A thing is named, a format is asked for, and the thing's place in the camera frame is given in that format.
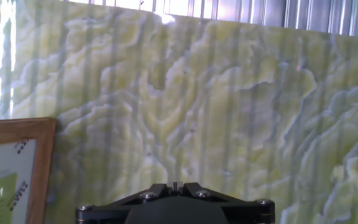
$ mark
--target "black bracket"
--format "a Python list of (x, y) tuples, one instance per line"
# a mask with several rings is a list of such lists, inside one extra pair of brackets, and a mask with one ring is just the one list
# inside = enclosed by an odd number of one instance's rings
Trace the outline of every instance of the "black bracket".
[(275, 223), (275, 204), (251, 202), (202, 188), (198, 183), (178, 187), (153, 184), (104, 206), (84, 205), (75, 211), (77, 224), (107, 223)]

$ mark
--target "polished stone surface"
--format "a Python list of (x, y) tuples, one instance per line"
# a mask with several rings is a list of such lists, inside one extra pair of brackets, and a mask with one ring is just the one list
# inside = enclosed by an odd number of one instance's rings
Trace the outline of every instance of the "polished stone surface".
[(59, 123), (46, 223), (174, 180), (271, 198), (277, 223), (358, 223), (358, 38), (57, 1), (0, 9), (0, 119)]

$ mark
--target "metal siding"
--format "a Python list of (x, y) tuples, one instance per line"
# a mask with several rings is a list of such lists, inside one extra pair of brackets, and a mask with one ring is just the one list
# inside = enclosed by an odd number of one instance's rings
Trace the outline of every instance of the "metal siding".
[(90, 2), (145, 11), (163, 11), (180, 16), (358, 36), (358, 0), (91, 0)]

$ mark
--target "bolt head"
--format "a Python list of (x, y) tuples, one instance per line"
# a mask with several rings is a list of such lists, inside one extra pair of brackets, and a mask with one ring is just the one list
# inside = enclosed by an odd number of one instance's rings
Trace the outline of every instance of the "bolt head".
[(154, 192), (143, 192), (140, 197), (143, 199), (152, 199), (156, 197), (157, 195)]
[(93, 205), (81, 205), (78, 207), (78, 209), (81, 211), (87, 211), (87, 210), (91, 209), (92, 207), (93, 207)]
[(272, 201), (268, 198), (261, 198), (261, 199), (256, 200), (256, 202), (258, 202), (261, 205), (267, 205), (269, 203), (272, 203)]
[(207, 190), (198, 190), (196, 191), (196, 196), (198, 198), (206, 198), (209, 197), (211, 194)]

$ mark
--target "framed sign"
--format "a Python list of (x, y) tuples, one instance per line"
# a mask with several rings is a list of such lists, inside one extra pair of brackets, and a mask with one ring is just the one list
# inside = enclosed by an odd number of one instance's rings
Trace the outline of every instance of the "framed sign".
[(0, 224), (43, 223), (55, 124), (0, 121)]

